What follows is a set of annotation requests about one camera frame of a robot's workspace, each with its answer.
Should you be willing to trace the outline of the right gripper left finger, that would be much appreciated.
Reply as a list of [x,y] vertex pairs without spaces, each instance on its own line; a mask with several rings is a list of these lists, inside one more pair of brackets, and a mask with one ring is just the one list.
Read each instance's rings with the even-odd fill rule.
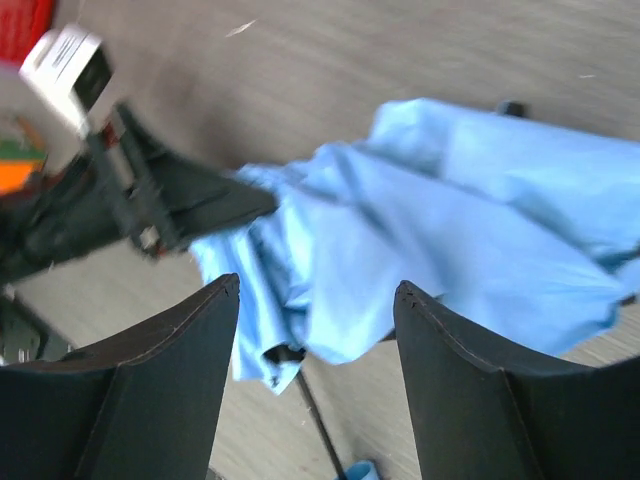
[[1,370],[5,479],[202,479],[239,314],[225,274],[56,361]]

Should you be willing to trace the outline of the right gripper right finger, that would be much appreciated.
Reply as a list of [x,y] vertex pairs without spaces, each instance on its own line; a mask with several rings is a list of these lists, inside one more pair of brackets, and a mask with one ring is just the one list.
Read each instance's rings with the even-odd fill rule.
[[396,340],[425,479],[635,479],[639,361],[591,367],[514,343],[411,282]]

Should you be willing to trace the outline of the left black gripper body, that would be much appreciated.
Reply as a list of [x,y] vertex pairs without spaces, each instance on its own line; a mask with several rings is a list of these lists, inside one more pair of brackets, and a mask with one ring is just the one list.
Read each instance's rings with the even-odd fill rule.
[[187,159],[154,137],[127,104],[114,105],[101,128],[90,125],[85,143],[121,236],[149,258],[186,251],[189,237],[167,198]]

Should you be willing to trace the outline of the light blue folding umbrella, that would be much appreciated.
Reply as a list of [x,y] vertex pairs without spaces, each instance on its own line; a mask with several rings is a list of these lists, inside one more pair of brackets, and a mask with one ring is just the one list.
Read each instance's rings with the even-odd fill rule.
[[233,177],[277,209],[191,250],[205,282],[239,276],[233,376],[275,393],[307,355],[339,365],[396,340],[404,281],[562,360],[639,292],[638,143],[531,121],[516,102],[392,101],[361,141]]

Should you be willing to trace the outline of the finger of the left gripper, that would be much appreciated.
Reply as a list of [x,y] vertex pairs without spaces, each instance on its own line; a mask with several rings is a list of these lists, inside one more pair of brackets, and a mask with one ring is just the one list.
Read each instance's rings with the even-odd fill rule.
[[173,151],[153,152],[146,161],[181,240],[247,225],[278,207],[269,191]]

